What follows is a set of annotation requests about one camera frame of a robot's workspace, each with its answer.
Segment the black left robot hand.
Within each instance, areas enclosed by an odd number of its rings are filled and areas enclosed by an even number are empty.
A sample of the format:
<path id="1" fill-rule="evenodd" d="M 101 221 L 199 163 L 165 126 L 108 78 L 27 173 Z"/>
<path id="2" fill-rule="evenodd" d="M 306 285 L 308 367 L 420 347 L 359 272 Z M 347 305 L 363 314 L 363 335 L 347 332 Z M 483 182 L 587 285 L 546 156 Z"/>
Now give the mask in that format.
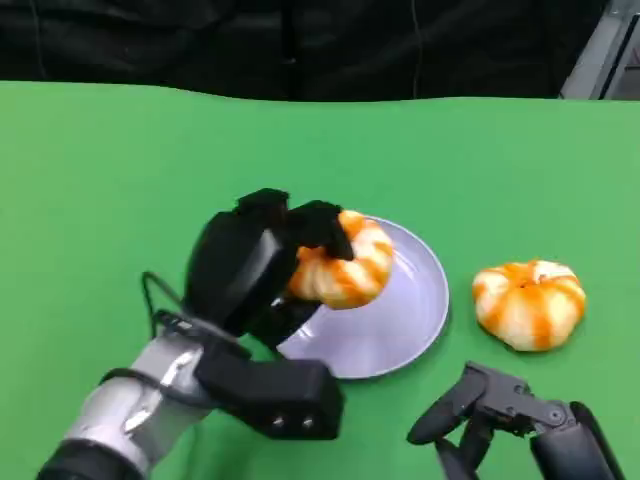
<path id="1" fill-rule="evenodd" d="M 234 337 L 249 334 L 269 349 L 299 330 L 320 308 L 290 286 L 300 248 L 351 260 L 341 207 L 313 200 L 289 208 L 287 192 L 263 188 L 217 213 L 188 263 L 183 308 Z"/>

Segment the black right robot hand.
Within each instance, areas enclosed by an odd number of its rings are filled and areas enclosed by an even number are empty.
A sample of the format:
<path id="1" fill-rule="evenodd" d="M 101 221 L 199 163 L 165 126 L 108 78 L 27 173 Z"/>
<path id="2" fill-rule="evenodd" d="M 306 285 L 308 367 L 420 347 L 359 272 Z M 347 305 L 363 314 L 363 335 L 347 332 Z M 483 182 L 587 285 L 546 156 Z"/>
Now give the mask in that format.
<path id="1" fill-rule="evenodd" d="M 625 477 L 585 404 L 539 398 L 524 379 L 471 361 L 414 423 L 407 441 L 433 443 L 448 479 L 476 479 L 498 431 L 529 439 L 545 479 Z"/>

